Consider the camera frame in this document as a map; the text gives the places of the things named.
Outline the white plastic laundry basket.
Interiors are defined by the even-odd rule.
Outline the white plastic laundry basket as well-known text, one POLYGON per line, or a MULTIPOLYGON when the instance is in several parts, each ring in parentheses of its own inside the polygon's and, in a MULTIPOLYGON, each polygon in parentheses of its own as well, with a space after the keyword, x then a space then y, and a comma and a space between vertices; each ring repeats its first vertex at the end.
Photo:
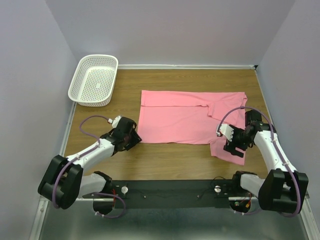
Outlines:
POLYGON ((119 61, 106 54, 90 54, 78 63, 68 97, 85 107, 104 107, 111 101, 119 61))

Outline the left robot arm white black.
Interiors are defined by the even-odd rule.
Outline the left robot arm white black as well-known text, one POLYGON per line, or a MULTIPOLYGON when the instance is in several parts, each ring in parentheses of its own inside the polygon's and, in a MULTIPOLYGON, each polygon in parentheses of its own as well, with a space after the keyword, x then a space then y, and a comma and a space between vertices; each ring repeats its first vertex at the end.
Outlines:
POLYGON ((96 171, 89 176, 84 172, 98 163, 141 142, 134 120, 117 116, 107 119, 112 128, 100 137, 92 134, 95 143, 84 150, 64 157, 56 155, 50 161, 37 192, 51 201, 55 208, 68 209, 78 198, 97 194, 104 198, 114 194, 112 178, 96 171))

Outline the pink t shirt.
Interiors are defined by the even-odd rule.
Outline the pink t shirt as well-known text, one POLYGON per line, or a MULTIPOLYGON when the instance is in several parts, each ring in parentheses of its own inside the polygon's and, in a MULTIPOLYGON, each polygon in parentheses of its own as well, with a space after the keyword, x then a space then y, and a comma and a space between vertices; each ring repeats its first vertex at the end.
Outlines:
POLYGON ((142 90, 137 133, 146 144, 209 145, 211 156, 243 166, 243 157, 223 149, 226 139, 216 129, 221 121, 243 129, 247 100, 244 92, 142 90))

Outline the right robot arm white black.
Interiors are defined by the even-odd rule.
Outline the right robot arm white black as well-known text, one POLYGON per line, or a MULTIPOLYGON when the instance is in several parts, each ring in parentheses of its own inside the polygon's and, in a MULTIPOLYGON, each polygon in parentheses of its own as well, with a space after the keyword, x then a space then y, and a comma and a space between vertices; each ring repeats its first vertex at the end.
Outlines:
POLYGON ((226 123, 229 115, 227 112, 216 127, 216 135, 226 138, 224 151, 242 158, 247 148, 257 146, 268 171, 265 179, 252 172, 237 171, 232 177, 230 191, 236 196, 251 193, 257 198, 261 210, 278 212, 287 218, 298 215, 309 179, 287 158, 271 121, 258 109, 248 107, 245 127, 238 128, 226 123))

